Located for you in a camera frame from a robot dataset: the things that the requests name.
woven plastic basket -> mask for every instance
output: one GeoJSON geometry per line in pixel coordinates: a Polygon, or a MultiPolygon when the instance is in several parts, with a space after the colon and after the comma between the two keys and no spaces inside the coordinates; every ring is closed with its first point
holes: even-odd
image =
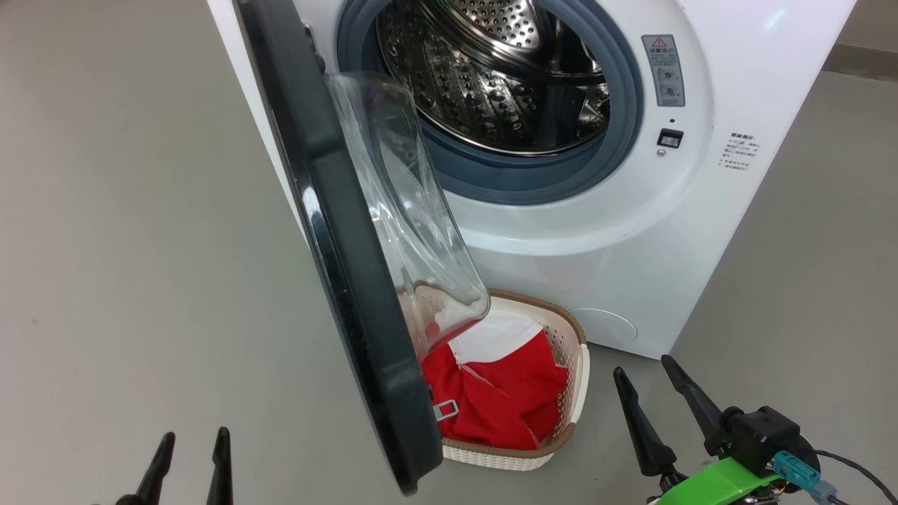
{"type": "MultiPolygon", "coordinates": [[[[498,289],[491,289],[489,293],[493,308],[529,315],[541,323],[546,329],[555,362],[568,368],[568,383],[559,396],[559,424],[542,443],[542,447],[536,450],[502,449],[443,439],[443,456],[470,465],[500,470],[535,470],[545,465],[556,451],[568,443],[577,427],[589,383],[586,337],[577,320],[559,306],[498,289]]],[[[428,302],[440,304],[436,297],[428,302]]]]}

green bracket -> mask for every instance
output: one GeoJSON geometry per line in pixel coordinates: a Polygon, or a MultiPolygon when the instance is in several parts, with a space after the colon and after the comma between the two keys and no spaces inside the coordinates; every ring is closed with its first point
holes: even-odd
{"type": "Polygon", "coordinates": [[[758,478],[728,457],[675,485],[657,505],[728,505],[777,479],[775,474],[758,478]]]}

red cloth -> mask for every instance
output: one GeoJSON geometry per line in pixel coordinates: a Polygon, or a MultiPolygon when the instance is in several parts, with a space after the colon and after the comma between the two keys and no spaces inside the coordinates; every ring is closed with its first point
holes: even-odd
{"type": "Polygon", "coordinates": [[[533,450],[558,424],[558,397],[568,369],[555,364],[544,331],[498,361],[459,366],[445,345],[427,356],[422,368],[434,403],[458,404],[458,415],[439,422],[449,439],[533,450]]]}

white washing machine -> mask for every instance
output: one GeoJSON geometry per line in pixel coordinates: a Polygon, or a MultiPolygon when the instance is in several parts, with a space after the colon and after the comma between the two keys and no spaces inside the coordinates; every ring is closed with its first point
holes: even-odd
{"type": "MultiPolygon", "coordinates": [[[[233,6],[209,4],[289,196],[233,6]]],[[[327,71],[412,88],[488,286],[558,303],[590,341],[657,359],[854,0],[295,4],[327,71]]]]}

sticker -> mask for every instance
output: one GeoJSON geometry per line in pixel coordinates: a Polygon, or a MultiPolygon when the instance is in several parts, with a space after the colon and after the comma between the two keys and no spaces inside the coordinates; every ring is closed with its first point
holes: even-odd
{"type": "Polygon", "coordinates": [[[760,150],[761,144],[754,139],[754,135],[731,133],[720,153],[718,166],[731,170],[748,170],[760,150]]]}
{"type": "Polygon", "coordinates": [[[680,53],[676,50],[673,35],[643,35],[648,64],[655,80],[655,97],[658,107],[683,107],[686,93],[682,88],[680,53]]]}

